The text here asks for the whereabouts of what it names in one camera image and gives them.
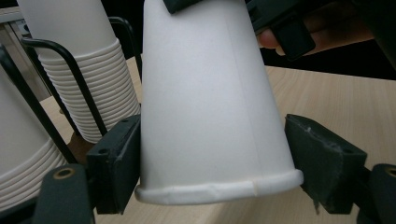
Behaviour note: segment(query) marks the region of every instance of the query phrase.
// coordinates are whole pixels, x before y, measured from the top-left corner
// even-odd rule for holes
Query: wooden table
[[[129,61],[135,89],[140,82]],[[366,167],[396,164],[396,82],[267,67],[282,118],[295,114],[313,119],[368,153]],[[68,142],[71,128],[52,98],[42,102]],[[351,215],[318,214],[300,189],[257,199],[195,206],[163,206],[138,202],[134,196],[124,215],[97,215],[97,223],[356,223]]]

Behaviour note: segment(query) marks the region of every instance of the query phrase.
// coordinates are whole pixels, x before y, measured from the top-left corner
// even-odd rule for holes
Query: stack of paper cups
[[[66,164],[14,84],[0,76],[0,211],[37,196],[43,176]]]
[[[146,0],[138,200],[218,203],[299,186],[247,8]]]
[[[120,42],[100,0],[18,2],[33,38],[54,41],[72,53],[108,130],[140,113]],[[39,51],[39,60],[82,137],[98,142],[102,135],[67,63],[47,49]]]

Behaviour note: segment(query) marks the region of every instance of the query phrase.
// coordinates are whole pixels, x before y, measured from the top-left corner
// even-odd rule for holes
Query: light wood tabletop
[[[128,61],[138,99],[140,79]],[[396,82],[310,71],[267,67],[280,117],[287,114],[313,119],[368,153],[366,167],[396,164]],[[42,105],[65,141],[72,130],[52,98]],[[97,223],[356,223],[351,215],[318,214],[300,189],[256,199],[194,206],[163,206],[138,202],[132,196],[123,215],[96,215]]]

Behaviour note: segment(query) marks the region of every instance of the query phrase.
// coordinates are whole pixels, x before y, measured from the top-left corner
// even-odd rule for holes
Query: hand
[[[304,24],[316,43],[316,47],[307,55],[373,39],[373,34],[353,5],[344,0],[310,12],[304,17]],[[257,38],[262,47],[275,49],[279,55],[285,55],[270,29],[264,30]]]

